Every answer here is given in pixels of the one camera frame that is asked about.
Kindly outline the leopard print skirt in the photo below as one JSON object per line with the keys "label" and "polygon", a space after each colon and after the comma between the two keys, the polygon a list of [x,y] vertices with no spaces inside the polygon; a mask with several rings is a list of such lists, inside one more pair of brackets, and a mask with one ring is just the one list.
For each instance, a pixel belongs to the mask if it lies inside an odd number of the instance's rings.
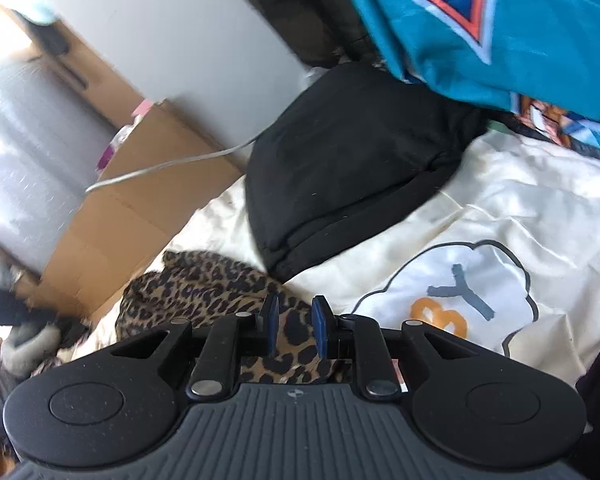
{"label": "leopard print skirt", "polygon": [[347,361],[321,358],[317,353],[311,307],[282,284],[248,264],[216,252],[165,252],[163,268],[147,272],[126,286],[114,324],[120,340],[166,322],[186,321],[193,328],[209,327],[218,318],[261,310],[265,298],[279,300],[276,351],[265,358],[245,358],[243,382],[261,384],[327,384],[347,382]]}

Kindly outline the folded black garment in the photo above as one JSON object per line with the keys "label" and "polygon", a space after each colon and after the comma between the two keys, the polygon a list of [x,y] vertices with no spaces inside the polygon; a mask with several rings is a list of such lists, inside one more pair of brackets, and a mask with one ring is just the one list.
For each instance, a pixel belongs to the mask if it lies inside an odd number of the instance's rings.
{"label": "folded black garment", "polygon": [[251,232],[286,282],[389,229],[430,200],[488,113],[362,63],[329,70],[253,145]]}

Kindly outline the flattened brown cardboard box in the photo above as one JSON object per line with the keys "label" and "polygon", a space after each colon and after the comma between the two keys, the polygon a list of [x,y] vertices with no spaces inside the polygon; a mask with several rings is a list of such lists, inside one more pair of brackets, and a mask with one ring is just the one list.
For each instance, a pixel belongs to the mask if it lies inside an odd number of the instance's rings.
{"label": "flattened brown cardboard box", "polygon": [[32,307],[102,316],[142,274],[192,214],[241,175],[228,157],[169,102],[151,107],[102,172],[109,180],[190,157],[88,193],[39,280],[24,276],[17,297]]}

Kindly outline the cream bear print blanket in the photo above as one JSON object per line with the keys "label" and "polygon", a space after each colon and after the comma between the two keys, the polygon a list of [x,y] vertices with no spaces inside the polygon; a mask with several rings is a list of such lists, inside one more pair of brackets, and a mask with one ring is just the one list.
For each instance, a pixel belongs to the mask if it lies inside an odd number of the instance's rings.
{"label": "cream bear print blanket", "polygon": [[[196,211],[147,272],[163,268],[165,252],[194,250],[268,275],[242,182]],[[600,353],[600,161],[493,129],[404,220],[289,281],[272,279],[310,307],[322,295],[334,313],[385,328],[426,322],[574,384]],[[121,299],[88,351],[120,341]]]}

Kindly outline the grey upright panel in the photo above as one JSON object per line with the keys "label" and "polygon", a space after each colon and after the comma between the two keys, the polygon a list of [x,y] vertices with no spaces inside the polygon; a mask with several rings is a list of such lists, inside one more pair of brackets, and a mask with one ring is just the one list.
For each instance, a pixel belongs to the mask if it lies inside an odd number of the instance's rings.
{"label": "grey upright panel", "polygon": [[114,136],[40,61],[0,67],[0,245],[41,273]]}

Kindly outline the blue patterned fabric bag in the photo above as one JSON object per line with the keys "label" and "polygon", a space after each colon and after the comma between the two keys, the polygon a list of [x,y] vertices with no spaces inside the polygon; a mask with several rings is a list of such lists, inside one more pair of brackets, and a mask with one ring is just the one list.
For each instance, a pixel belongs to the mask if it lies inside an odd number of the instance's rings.
{"label": "blue patterned fabric bag", "polygon": [[600,0],[351,0],[388,70],[600,158]]}

